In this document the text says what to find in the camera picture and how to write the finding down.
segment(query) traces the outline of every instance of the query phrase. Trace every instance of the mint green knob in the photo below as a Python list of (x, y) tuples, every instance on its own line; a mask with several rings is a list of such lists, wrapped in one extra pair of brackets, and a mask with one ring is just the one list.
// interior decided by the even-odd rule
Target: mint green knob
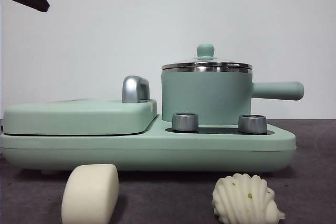
[(197, 48), (198, 59), (214, 59), (215, 48), (212, 44), (200, 44)]

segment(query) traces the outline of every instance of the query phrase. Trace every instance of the silver latch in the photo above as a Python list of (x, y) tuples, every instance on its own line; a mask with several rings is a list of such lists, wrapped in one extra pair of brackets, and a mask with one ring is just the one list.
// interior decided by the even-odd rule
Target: silver latch
[(149, 100), (149, 83), (140, 76), (127, 76), (122, 85), (122, 102)]

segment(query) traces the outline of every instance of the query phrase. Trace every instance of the soap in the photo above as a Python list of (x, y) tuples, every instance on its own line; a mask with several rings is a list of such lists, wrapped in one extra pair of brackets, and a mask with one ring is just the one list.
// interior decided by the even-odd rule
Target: soap
[(119, 191), (115, 165), (76, 167), (67, 181), (61, 207), (63, 224), (108, 224)]
[(214, 214), (224, 224), (277, 224), (285, 218), (274, 201), (274, 191), (257, 175), (220, 178), (212, 195)]

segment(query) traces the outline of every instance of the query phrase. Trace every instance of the appliance base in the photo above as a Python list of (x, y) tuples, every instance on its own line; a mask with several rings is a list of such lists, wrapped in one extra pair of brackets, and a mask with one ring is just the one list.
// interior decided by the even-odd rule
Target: appliance base
[(157, 116), (132, 135), (2, 134), (1, 152), (13, 165), (49, 171), (109, 163), (118, 170), (274, 172), (289, 165), (296, 149), (295, 135), (272, 125), (270, 135), (181, 134), (170, 127)]

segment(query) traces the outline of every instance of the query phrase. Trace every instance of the pot handle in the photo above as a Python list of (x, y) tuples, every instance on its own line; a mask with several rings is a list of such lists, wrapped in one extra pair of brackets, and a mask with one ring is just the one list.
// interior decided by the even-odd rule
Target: pot handle
[(255, 82), (252, 97), (281, 100), (300, 100), (304, 94), (301, 82)]

